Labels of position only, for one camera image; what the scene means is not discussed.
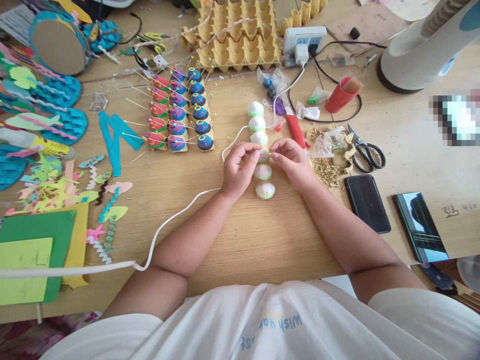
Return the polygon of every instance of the yellow egg carton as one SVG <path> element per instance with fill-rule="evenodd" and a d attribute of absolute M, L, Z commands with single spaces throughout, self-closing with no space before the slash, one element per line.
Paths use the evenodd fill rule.
<path fill-rule="evenodd" d="M 286 17 L 281 21 L 280 35 L 285 36 L 285 31 L 288 28 L 299 28 L 305 25 L 308 20 L 315 17 L 327 6 L 328 0 L 311 0 L 302 1 L 300 10 L 294 9 L 291 11 L 291 16 Z"/>
<path fill-rule="evenodd" d="M 200 4 L 198 13 L 201 22 L 210 12 L 210 1 L 202 0 Z M 244 19 L 254 21 L 242 22 L 229 28 Z M 214 1 L 207 23 L 199 26 L 196 31 L 187 33 L 181 40 L 184 46 L 190 45 L 197 50 L 196 68 L 214 67 L 224 73 L 230 67 L 237 72 L 244 66 L 252 71 L 258 65 L 268 69 L 273 64 L 280 64 L 275 24 L 273 0 L 241 0 L 225 4 Z"/>

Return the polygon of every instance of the foam ball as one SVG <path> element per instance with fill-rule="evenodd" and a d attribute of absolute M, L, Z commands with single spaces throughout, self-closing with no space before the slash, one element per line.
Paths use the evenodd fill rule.
<path fill-rule="evenodd" d="M 258 158 L 258 162 L 260 164 L 266 163 L 270 159 L 269 150 L 266 147 L 263 147 L 260 150 L 260 157 Z"/>
<path fill-rule="evenodd" d="M 262 116 L 264 114 L 264 106 L 258 101 L 254 101 L 248 106 L 246 113 L 252 118 L 255 116 Z"/>
<path fill-rule="evenodd" d="M 269 180 L 272 177 L 272 168 L 270 165 L 257 165 L 253 171 L 253 176 L 255 176 L 258 180 Z"/>
<path fill-rule="evenodd" d="M 265 132 L 266 127 L 267 124 L 265 123 L 265 119 L 262 116 L 254 116 L 248 122 L 248 128 L 253 132 Z"/>
<path fill-rule="evenodd" d="M 269 137 L 264 132 L 256 131 L 250 136 L 250 142 L 262 146 L 267 146 L 269 143 Z"/>
<path fill-rule="evenodd" d="M 262 199 L 270 199 L 275 194 L 275 186 L 271 182 L 264 182 L 255 188 L 256 195 Z"/>

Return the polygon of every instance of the person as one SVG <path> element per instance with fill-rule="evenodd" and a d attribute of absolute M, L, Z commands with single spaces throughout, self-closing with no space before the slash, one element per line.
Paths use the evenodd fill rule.
<path fill-rule="evenodd" d="M 261 147 L 230 151 L 223 185 L 155 248 L 103 313 L 42 359 L 478 359 L 480 315 L 430 292 L 368 225 L 337 200 L 289 138 L 271 159 L 304 198 L 358 299 L 322 280 L 215 288 L 185 301 Z"/>

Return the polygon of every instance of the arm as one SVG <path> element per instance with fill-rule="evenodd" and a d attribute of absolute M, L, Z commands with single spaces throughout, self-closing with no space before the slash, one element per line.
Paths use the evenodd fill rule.
<path fill-rule="evenodd" d="M 247 142 L 232 148 L 225 159 L 221 190 L 160 241 L 148 269 L 132 274 L 103 313 L 103 319 L 142 313 L 165 321 L 184 303 L 188 280 L 204 261 L 230 209 L 249 185 L 261 148 Z"/>
<path fill-rule="evenodd" d="M 279 139 L 270 152 L 303 196 L 323 240 L 347 273 L 360 301 L 368 303 L 373 295 L 387 289 L 425 289 L 392 248 L 317 180 L 307 155 L 295 141 Z"/>

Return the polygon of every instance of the smartphone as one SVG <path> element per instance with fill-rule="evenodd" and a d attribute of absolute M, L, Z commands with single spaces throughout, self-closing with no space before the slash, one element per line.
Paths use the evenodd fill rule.
<path fill-rule="evenodd" d="M 389 233 L 389 218 L 372 175 L 350 176 L 345 179 L 351 210 L 378 234 Z"/>
<path fill-rule="evenodd" d="M 448 260 L 444 243 L 434 224 L 421 192 L 394 195 L 398 213 L 408 236 L 415 259 L 419 263 Z"/>

